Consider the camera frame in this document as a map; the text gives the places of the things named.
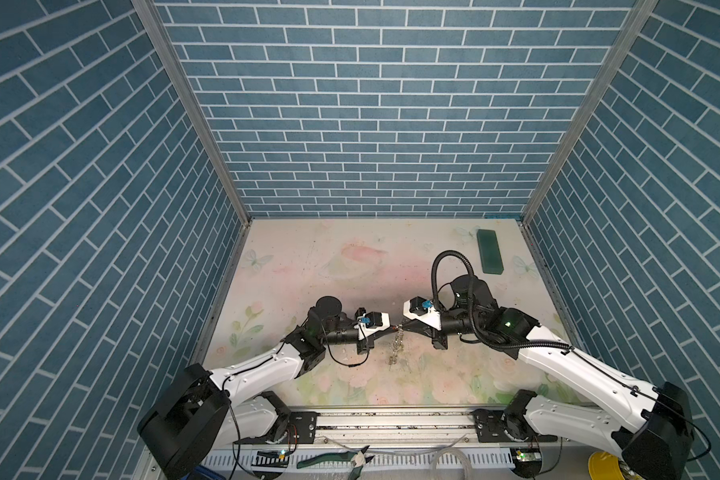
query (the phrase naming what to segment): pliers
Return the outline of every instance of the pliers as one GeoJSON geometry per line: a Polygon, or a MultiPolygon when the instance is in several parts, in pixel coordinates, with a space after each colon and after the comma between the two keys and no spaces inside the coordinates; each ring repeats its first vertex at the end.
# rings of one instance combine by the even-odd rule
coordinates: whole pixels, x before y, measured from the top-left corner
{"type": "Polygon", "coordinates": [[[366,445],[360,448],[359,452],[340,452],[340,453],[323,453],[316,457],[308,458],[307,460],[301,460],[296,464],[297,468],[311,467],[323,462],[354,462],[355,467],[349,473],[348,480],[357,480],[360,478],[360,472],[362,467],[373,460],[373,455],[365,456],[365,452],[370,448],[370,445],[366,445]]]}

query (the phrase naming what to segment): black mounting plate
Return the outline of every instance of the black mounting plate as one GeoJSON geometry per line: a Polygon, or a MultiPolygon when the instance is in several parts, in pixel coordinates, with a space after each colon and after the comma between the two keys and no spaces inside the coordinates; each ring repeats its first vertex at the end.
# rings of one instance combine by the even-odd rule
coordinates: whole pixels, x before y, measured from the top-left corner
{"type": "MultiPolygon", "coordinates": [[[[516,442],[515,438],[507,435],[504,430],[504,424],[501,422],[501,416],[504,410],[488,410],[486,408],[478,408],[472,412],[474,417],[474,430],[478,434],[478,442],[480,443],[496,443],[496,442],[516,442]]],[[[539,442],[556,442],[557,437],[554,435],[539,435],[539,442]]]]}
{"type": "MultiPolygon", "coordinates": [[[[317,412],[291,412],[288,424],[296,427],[299,444],[315,443],[315,429],[317,428],[317,412]]],[[[267,437],[248,437],[239,440],[240,445],[264,445],[267,437]]]]}

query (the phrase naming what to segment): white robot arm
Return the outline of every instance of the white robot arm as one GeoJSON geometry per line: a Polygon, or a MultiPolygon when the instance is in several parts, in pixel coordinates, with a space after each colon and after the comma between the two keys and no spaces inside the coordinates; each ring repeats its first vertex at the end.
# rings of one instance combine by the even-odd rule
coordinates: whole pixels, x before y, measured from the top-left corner
{"type": "Polygon", "coordinates": [[[437,256],[432,280],[433,298],[405,302],[403,314],[409,321],[401,325],[391,326],[386,313],[363,309],[347,317],[341,303],[327,296],[268,352],[210,372],[199,364],[188,367],[141,420],[139,434],[166,476],[181,478],[211,448],[247,437],[280,439],[290,411],[266,390],[310,371],[330,344],[356,343],[358,352],[368,352],[380,336],[405,330],[426,335],[444,350],[448,335],[475,334],[478,340],[460,340],[483,343],[536,366],[598,405],[567,405],[520,390],[502,415],[509,436],[519,441],[537,435],[570,438],[623,458],[646,480],[680,478],[693,441],[682,389],[668,382],[659,388],[620,372],[567,345],[524,312],[499,307],[458,252],[437,256]],[[439,261],[448,255],[462,260],[468,274],[451,282],[455,301],[446,309],[434,279],[439,261]]]}

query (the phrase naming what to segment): green block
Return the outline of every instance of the green block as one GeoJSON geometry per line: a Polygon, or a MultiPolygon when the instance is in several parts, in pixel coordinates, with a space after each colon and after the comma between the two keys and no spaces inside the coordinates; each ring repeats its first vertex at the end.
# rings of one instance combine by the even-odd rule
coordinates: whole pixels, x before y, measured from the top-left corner
{"type": "Polygon", "coordinates": [[[499,242],[494,230],[478,230],[478,250],[484,274],[500,275],[504,272],[499,242]]]}

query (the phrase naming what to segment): blue brick wallpaper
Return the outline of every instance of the blue brick wallpaper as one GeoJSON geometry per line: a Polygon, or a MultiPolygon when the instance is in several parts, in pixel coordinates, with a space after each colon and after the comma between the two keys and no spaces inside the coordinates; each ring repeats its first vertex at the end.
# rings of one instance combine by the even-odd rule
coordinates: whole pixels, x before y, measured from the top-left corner
{"type": "Polygon", "coordinates": [[[531,229],[586,348],[684,386],[720,478],[720,0],[659,1],[531,229]]]}
{"type": "Polygon", "coordinates": [[[129,0],[0,0],[0,480],[133,473],[239,228],[129,0]]]}
{"type": "Polygon", "coordinates": [[[158,3],[253,216],[519,216],[634,2],[242,1],[158,3]]]}

